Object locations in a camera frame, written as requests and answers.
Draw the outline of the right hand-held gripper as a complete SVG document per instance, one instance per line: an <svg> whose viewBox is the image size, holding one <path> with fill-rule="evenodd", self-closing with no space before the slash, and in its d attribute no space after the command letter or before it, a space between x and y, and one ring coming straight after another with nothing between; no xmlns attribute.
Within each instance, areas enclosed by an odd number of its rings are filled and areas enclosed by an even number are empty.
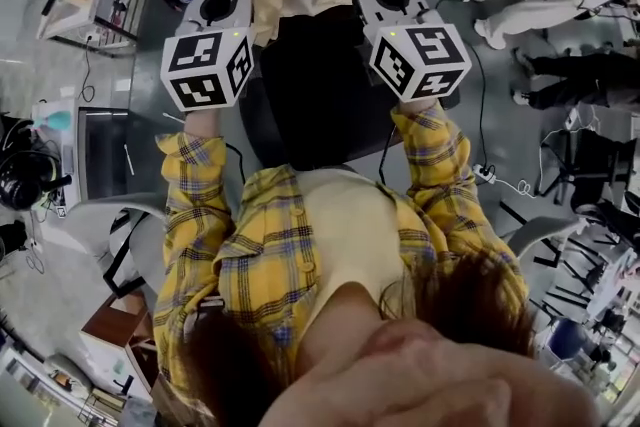
<svg viewBox="0 0 640 427"><path fill-rule="evenodd" d="M403 102L450 96L472 64L451 23L425 0L352 0L371 44L369 68Z"/></svg>

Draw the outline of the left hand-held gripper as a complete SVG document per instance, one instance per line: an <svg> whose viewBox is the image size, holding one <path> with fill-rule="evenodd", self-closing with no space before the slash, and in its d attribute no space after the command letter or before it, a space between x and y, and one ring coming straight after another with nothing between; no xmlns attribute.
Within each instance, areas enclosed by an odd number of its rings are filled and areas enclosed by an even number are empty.
<svg viewBox="0 0 640 427"><path fill-rule="evenodd" d="M255 65L253 0L193 0L190 7L221 27L183 20L164 42L161 81L182 112L232 107Z"/></svg>

